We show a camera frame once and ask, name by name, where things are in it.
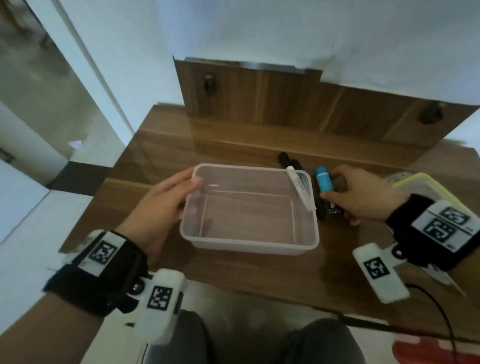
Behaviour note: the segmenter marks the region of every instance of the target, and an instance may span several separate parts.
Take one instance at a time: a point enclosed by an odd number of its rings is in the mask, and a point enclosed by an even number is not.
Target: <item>white sensor device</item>
[[[410,297],[410,292],[395,272],[395,266],[405,262],[392,254],[396,244],[385,250],[375,243],[353,251],[360,269],[382,303],[392,303]]]
[[[154,345],[167,345],[175,331],[187,280],[183,273],[160,269],[152,279],[142,278],[142,293],[130,297],[139,300],[134,336]]]

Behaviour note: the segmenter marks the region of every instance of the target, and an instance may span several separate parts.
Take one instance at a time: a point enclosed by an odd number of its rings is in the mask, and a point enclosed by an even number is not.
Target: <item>hand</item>
[[[192,178],[192,172],[193,167],[153,186],[115,229],[137,244],[149,261],[160,255],[172,225],[181,218],[180,204],[200,186],[202,179]]]
[[[332,180],[337,177],[343,178],[339,192],[323,191],[320,197],[342,207],[353,226],[360,224],[362,218],[386,221],[409,197],[377,175],[360,168],[338,166],[330,173]]]

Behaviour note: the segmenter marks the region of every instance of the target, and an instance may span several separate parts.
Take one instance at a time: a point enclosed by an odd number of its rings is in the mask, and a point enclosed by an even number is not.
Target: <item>wooden panel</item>
[[[319,165],[332,168],[348,161],[388,175],[414,163],[430,173],[431,167],[437,168],[435,172],[444,176],[442,182],[452,190],[452,185],[457,191],[467,191],[463,187],[467,186],[470,193],[476,193],[480,181],[479,158],[470,148],[439,146],[428,150],[339,135],[320,137],[315,143],[315,135],[306,131],[189,118],[182,108],[155,107],[113,168],[111,176],[115,178],[106,179],[62,249],[75,246],[93,229],[118,226],[150,187],[150,183],[135,181],[155,183],[199,162],[275,167],[279,151],[286,150],[309,173]],[[422,151],[428,155],[425,159]],[[447,165],[434,166],[432,158]],[[449,174],[454,164],[469,169],[464,175],[459,175],[462,169]],[[195,249],[182,239],[175,225],[156,267],[181,270],[188,279],[230,290],[376,317],[404,330],[446,336],[441,315],[426,297],[412,293],[408,300],[381,304],[361,274],[352,250],[366,242],[384,246],[392,241],[390,235],[385,236],[383,225],[378,225],[362,223],[354,228],[342,219],[319,223],[319,246],[300,256]],[[475,264],[471,265],[472,275],[478,271]],[[417,267],[403,265],[398,271],[404,281],[419,284],[440,302],[457,338],[480,340],[480,312],[468,299],[437,284]],[[472,297],[479,295],[478,287],[468,292]]]
[[[443,120],[424,125],[420,114],[431,100],[319,82],[320,71],[298,74],[234,64],[175,61],[189,115],[432,146],[478,108],[446,103]],[[204,89],[206,74],[215,78],[211,95]]]
[[[478,106],[443,103],[444,118],[436,124],[419,122],[422,112],[433,101],[417,99],[382,140],[394,143],[432,146],[473,114]]]

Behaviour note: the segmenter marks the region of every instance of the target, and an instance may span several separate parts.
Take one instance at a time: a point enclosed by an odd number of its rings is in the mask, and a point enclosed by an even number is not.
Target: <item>wooden tabletop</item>
[[[100,187],[62,247],[68,251],[91,230],[114,229],[151,185],[198,163],[279,168],[288,152],[312,174],[318,166],[347,163],[383,177],[426,171],[474,212],[480,213],[480,160],[475,150],[447,143],[425,149],[294,129],[190,118],[181,107],[155,106]],[[157,267],[182,271],[187,279],[309,305],[331,312],[386,320],[418,333],[446,337],[445,323],[420,292],[385,305],[378,301],[353,258],[369,242],[393,242],[383,224],[357,228],[343,219],[319,222],[320,244],[299,256],[257,255],[194,248],[174,226]],[[480,341],[480,312],[465,297],[437,284],[420,268],[397,270],[404,282],[421,285],[444,307],[459,338]]]

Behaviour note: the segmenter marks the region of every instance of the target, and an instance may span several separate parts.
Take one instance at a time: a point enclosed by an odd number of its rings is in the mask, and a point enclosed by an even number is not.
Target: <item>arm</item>
[[[190,168],[152,187],[116,229],[155,262],[172,225],[181,217],[179,205],[201,182]],[[103,318],[48,293],[0,337],[2,363],[79,363]]]
[[[386,222],[393,227],[394,222],[389,217],[409,199],[409,194],[393,188],[380,177],[362,169],[342,165],[335,168],[330,175],[332,179],[341,178],[340,192],[325,191],[320,196],[344,208],[346,217],[352,225],[358,225],[361,219],[365,219]],[[417,216],[424,210],[425,208],[419,207]],[[480,239],[479,234],[472,239]],[[448,271],[450,277],[478,304],[480,304],[479,264],[480,249],[477,248]]]

